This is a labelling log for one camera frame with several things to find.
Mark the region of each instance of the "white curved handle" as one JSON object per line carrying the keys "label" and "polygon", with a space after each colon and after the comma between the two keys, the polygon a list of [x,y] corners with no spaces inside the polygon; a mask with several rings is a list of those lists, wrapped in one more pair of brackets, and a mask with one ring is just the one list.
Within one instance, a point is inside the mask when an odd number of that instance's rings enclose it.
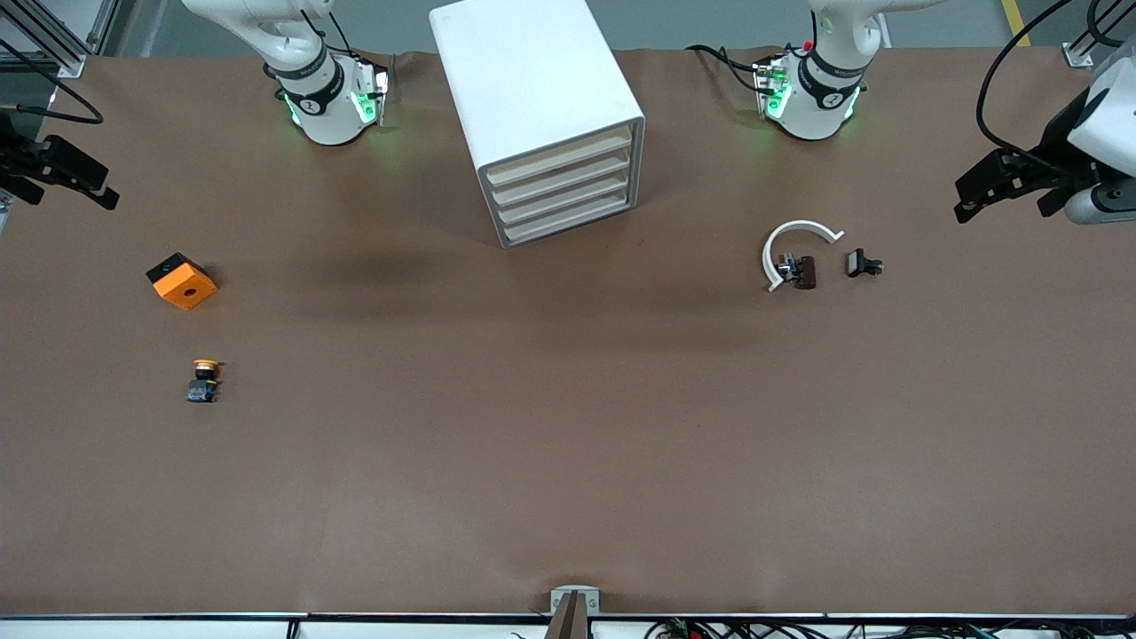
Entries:
{"label": "white curved handle", "polygon": [[777,272],[777,266],[774,264],[772,248],[777,235],[786,231],[811,231],[827,240],[829,244],[844,236],[844,231],[834,233],[828,226],[819,222],[812,222],[811,219],[794,219],[774,229],[774,232],[769,234],[769,239],[766,240],[766,248],[761,250],[761,267],[766,269],[766,277],[769,279],[769,292],[775,291],[777,287],[785,282],[785,279],[780,276],[780,273]]}

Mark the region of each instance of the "electronic components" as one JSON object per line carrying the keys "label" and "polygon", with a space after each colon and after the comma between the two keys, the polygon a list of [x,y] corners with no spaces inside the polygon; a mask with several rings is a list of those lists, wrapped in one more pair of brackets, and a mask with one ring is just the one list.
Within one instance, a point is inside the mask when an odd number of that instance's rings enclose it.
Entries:
{"label": "electronic components", "polygon": [[217,396],[217,373],[219,362],[212,359],[194,359],[193,376],[190,388],[185,391],[185,400],[193,404],[212,404]]}
{"label": "electronic components", "polygon": [[782,277],[786,282],[793,282],[794,287],[804,291],[811,291],[817,288],[817,264],[811,255],[796,259],[793,257],[793,254],[787,252],[782,256],[782,260],[777,265],[777,272],[782,274]]}

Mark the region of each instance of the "wire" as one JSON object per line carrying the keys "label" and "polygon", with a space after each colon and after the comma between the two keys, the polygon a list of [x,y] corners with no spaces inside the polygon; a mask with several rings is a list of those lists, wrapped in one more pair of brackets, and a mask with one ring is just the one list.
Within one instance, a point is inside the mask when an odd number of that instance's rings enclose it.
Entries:
{"label": "wire", "polygon": [[31,115],[37,115],[37,116],[43,116],[43,117],[52,117],[52,118],[56,118],[56,119],[65,119],[67,122],[77,122],[80,124],[102,124],[103,122],[106,122],[106,119],[102,117],[102,114],[99,113],[99,109],[94,108],[94,106],[91,105],[91,102],[87,102],[86,99],[83,98],[82,96],[80,96],[78,93],[76,93],[74,89],[72,89],[70,86],[67,86],[62,82],[59,82],[59,80],[57,77],[52,76],[50,73],[48,73],[48,72],[43,70],[42,68],[40,68],[35,63],[33,63],[32,60],[30,60],[27,58],[27,56],[20,53],[16,49],[14,49],[11,44],[8,44],[7,40],[0,40],[0,45],[3,45],[3,48],[7,49],[9,53],[11,53],[12,56],[16,56],[17,58],[19,58],[19,61],[22,61],[25,65],[27,65],[28,68],[31,68],[35,73],[42,75],[43,77],[48,78],[48,82],[50,82],[51,84],[55,84],[56,86],[58,86],[64,93],[67,93],[68,96],[70,96],[72,98],[74,98],[76,102],[78,102],[80,105],[83,105],[83,108],[85,108],[86,110],[91,111],[91,116],[92,117],[84,117],[84,116],[80,116],[80,115],[70,115],[70,114],[65,114],[65,113],[59,113],[59,111],[52,111],[52,110],[49,110],[49,109],[44,109],[42,107],[25,107],[24,105],[14,105],[11,107],[8,107],[10,110],[15,110],[15,111],[22,113],[22,114],[31,114]]}
{"label": "wire", "polygon": [[[1101,18],[1096,17],[1096,8],[1100,5],[1101,0],[1091,0],[1088,3],[1088,34],[1093,36],[1093,40],[1096,40],[1097,44],[1104,44],[1105,47],[1118,48],[1121,44],[1124,44],[1124,42],[1117,40],[1116,38],[1109,38],[1108,35],[1101,32],[1101,23],[1099,22]],[[1120,20],[1117,20],[1112,23],[1112,25],[1116,26],[1116,24],[1119,22]]]}
{"label": "wire", "polygon": [[655,622],[654,624],[651,625],[651,628],[646,629],[646,632],[643,633],[643,639],[651,639],[651,634],[653,634],[655,630],[659,630],[665,625],[667,625],[666,622],[661,621]]}
{"label": "wire", "polygon": [[1008,42],[1005,47],[1003,47],[1002,50],[999,51],[997,57],[995,57],[994,61],[991,64],[991,68],[986,72],[986,77],[983,80],[983,88],[978,91],[978,103],[975,107],[975,119],[978,122],[978,130],[982,131],[983,135],[985,135],[987,140],[994,142],[1001,149],[1017,153],[1024,158],[1028,158],[1049,168],[1050,171],[1056,172],[1058,174],[1064,177],[1071,177],[1072,175],[1068,171],[1060,168],[1051,163],[1047,163],[1042,158],[1035,156],[1034,153],[1030,153],[1029,151],[1022,149],[1021,147],[1012,144],[1003,140],[1002,138],[995,135],[994,132],[991,131],[991,127],[986,125],[985,111],[986,111],[986,94],[989,92],[991,81],[994,80],[994,74],[997,72],[999,67],[1002,66],[1002,61],[1005,60],[1006,56],[1010,55],[1010,51],[1012,51],[1013,48],[1018,45],[1018,42],[1020,42],[1021,39],[1025,38],[1034,27],[1042,24],[1046,18],[1049,18],[1050,16],[1052,16],[1053,14],[1055,14],[1058,10],[1060,10],[1066,5],[1069,5],[1070,2],[1072,2],[1072,0],[1058,0],[1056,2],[1051,5],[1047,9],[1038,14],[1036,18],[1029,20],[1029,24],[1027,24],[1021,31],[1019,31],[1017,34],[1014,34],[1013,38],[1010,39],[1010,42]]}
{"label": "wire", "polygon": [[[726,48],[725,47],[721,47],[721,48],[719,48],[716,51],[716,50],[707,47],[705,44],[691,44],[690,47],[686,48],[686,50],[687,51],[702,51],[704,53],[710,53],[719,63],[721,63],[721,64],[726,65],[727,67],[729,67],[729,72],[734,74],[734,77],[742,84],[742,86],[745,86],[750,91],[753,91],[754,93],[760,93],[762,96],[772,96],[774,94],[772,90],[770,90],[770,89],[766,89],[763,86],[755,86],[755,85],[750,84],[749,82],[746,82],[745,78],[742,77],[742,74],[737,73],[737,70],[742,69],[742,70],[747,70],[750,73],[753,73],[753,65],[743,65],[742,63],[738,63],[737,60],[730,59],[729,53],[726,52]],[[758,60],[758,61],[755,61],[753,64],[754,65],[755,64],[761,64],[762,61],[768,61],[769,59],[771,59],[771,57],[762,58],[761,60]]]}
{"label": "wire", "polygon": [[335,25],[335,31],[340,32],[340,40],[343,41],[343,48],[348,51],[351,50],[351,43],[348,42],[348,36],[343,35],[343,30],[340,27],[340,20],[335,19],[335,14],[328,11],[327,17],[332,18],[332,24]]}

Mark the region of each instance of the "orange cube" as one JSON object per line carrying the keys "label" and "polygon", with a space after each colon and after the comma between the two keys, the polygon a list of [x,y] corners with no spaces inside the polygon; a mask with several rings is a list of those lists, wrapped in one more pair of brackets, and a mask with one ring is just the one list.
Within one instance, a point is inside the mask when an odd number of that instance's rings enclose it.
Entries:
{"label": "orange cube", "polygon": [[145,276],[161,299],[182,310],[190,310],[217,292],[217,284],[206,272],[179,252],[147,271]]}

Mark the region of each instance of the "metal frame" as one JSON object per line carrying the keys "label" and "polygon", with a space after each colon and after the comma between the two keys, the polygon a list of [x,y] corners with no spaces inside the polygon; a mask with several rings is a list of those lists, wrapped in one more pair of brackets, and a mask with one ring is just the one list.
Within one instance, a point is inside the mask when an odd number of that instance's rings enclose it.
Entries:
{"label": "metal frame", "polygon": [[[1136,0],[1127,0],[1129,2],[1128,7],[1112,17],[1111,22],[1109,17],[1116,11],[1126,0],[1113,0],[1111,5],[1100,15],[1097,18],[1101,24],[1101,33],[1105,35],[1109,34],[1121,20],[1128,17],[1128,14],[1136,10]],[[1074,68],[1093,68],[1095,63],[1093,61],[1093,48],[1097,45],[1096,40],[1088,33],[1086,28],[1077,40],[1072,42],[1063,42],[1061,44],[1061,50],[1064,52],[1066,63]]]}
{"label": "metal frame", "polygon": [[94,51],[39,0],[0,0],[0,14],[59,65],[59,77],[83,74],[86,57]]}

